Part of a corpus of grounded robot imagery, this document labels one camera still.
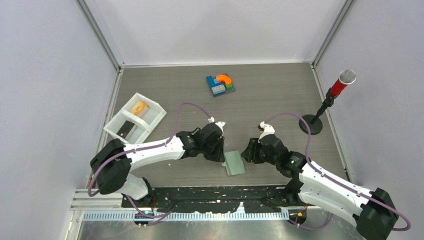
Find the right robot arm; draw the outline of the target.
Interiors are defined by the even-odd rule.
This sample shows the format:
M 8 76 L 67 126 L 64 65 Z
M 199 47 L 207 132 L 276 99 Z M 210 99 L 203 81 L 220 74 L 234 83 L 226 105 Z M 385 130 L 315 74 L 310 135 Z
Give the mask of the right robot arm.
M 269 163 L 290 178 L 283 190 L 291 205 L 301 202 L 320 207 L 353 225 L 367 240 L 386 240 L 399 216 L 388 192 L 370 190 L 326 171 L 302 153 L 288 150 L 274 134 L 251 138 L 241 157 L 248 163 Z

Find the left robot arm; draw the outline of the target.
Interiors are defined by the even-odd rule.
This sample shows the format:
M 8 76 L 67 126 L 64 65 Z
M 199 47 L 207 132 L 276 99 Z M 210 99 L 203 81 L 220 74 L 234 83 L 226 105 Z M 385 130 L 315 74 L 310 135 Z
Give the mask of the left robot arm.
M 211 122 L 193 131 L 180 131 L 170 138 L 141 143 L 124 144 L 118 139 L 109 141 L 90 161 L 93 177 L 90 188 L 97 186 L 96 194 L 121 193 L 135 200 L 141 207 L 153 202 L 150 186 L 132 171 L 150 164 L 194 158 L 203 155 L 212 162 L 224 162 L 225 122 Z

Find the orange card stack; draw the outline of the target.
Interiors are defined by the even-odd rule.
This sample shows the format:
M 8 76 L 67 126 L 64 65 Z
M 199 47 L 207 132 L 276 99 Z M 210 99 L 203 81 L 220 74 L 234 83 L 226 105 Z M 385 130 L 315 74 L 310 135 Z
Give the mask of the orange card stack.
M 134 106 L 129 110 L 129 112 L 139 118 L 142 118 L 144 114 L 149 110 L 149 107 L 146 103 L 138 101 Z

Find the black card in tray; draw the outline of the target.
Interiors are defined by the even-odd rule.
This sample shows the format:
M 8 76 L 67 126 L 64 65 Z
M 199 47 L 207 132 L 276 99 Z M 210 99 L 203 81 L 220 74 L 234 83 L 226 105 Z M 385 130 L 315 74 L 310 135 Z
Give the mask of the black card in tray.
M 135 124 L 126 120 L 120 129 L 117 131 L 117 135 L 123 139 L 127 138 L 134 130 Z

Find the colourful toy block set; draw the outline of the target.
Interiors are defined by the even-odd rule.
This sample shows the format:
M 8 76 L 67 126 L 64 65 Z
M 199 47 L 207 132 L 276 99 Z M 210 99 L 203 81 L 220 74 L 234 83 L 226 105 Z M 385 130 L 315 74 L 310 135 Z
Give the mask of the colourful toy block set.
M 227 74 L 210 75 L 205 80 L 214 98 L 236 91 L 232 79 Z

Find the white two-compartment tray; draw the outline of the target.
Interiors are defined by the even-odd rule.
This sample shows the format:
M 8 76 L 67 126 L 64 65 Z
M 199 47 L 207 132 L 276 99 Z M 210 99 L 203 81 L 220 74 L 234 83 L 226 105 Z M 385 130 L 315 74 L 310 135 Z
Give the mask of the white two-compartment tray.
M 138 102 L 146 103 L 149 110 L 142 118 L 139 118 L 129 112 L 129 110 Z M 153 132 L 160 121 L 166 116 L 167 112 L 157 102 L 150 98 L 135 93 L 128 102 L 105 124 L 103 129 L 113 138 L 119 139 L 125 144 L 141 144 Z M 118 130 L 125 121 L 130 121 L 135 124 L 133 132 L 126 138 L 121 138 L 117 135 Z

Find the red microphone on stand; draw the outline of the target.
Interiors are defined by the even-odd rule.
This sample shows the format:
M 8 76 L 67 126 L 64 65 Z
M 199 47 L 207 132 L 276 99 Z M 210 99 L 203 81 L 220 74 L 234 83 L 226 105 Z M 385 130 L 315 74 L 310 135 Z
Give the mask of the red microphone on stand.
M 308 127 L 311 135 L 319 134 L 323 129 L 323 123 L 320 120 L 321 115 L 330 108 L 335 99 L 341 94 L 341 92 L 349 85 L 355 82 L 357 76 L 356 73 L 351 69 L 343 70 L 335 83 L 328 89 L 325 99 L 322 102 L 321 107 L 318 109 L 315 115 L 306 114 L 302 116 L 302 120 L 299 120 L 298 125 L 304 133 L 308 133 Z

